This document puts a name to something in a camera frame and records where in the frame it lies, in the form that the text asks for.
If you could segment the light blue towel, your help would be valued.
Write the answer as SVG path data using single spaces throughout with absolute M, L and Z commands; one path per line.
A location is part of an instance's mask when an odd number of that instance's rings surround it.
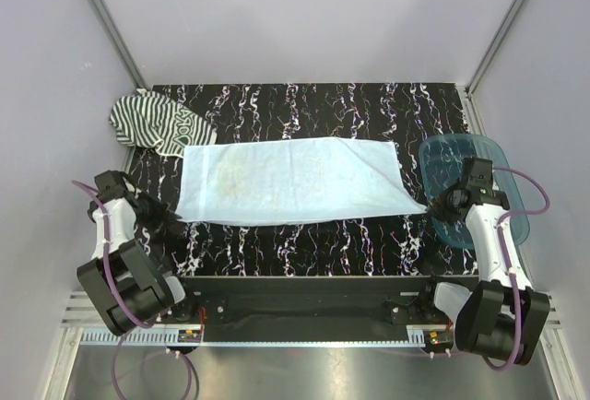
M 425 211 L 394 143 L 338 137 L 187 147 L 176 208 L 184 222 L 240 227 Z

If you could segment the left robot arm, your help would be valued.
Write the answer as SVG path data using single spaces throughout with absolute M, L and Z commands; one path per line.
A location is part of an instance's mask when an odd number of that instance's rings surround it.
M 96 228 L 94 251 L 77 268 L 77 280 L 108 330 L 122 336 L 148 329 L 166 314 L 181 323 L 192 321 L 197 297 L 187 292 L 169 259 L 153 258 L 151 247 L 136 238 L 136 229 L 143 227 L 163 245 L 180 217 L 123 171 L 105 171 L 93 186 L 72 184 L 90 198 L 87 214 Z

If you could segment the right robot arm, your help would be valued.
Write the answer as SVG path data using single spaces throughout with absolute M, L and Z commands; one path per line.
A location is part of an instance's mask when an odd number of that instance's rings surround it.
M 549 296 L 534 290 L 517 256 L 506 194 L 456 183 L 429 203 L 448 223 L 463 221 L 478 259 L 474 289 L 439 280 L 419 299 L 421 317 L 454 324 L 459 350 L 478 355 L 495 371 L 528 364 L 549 318 Z

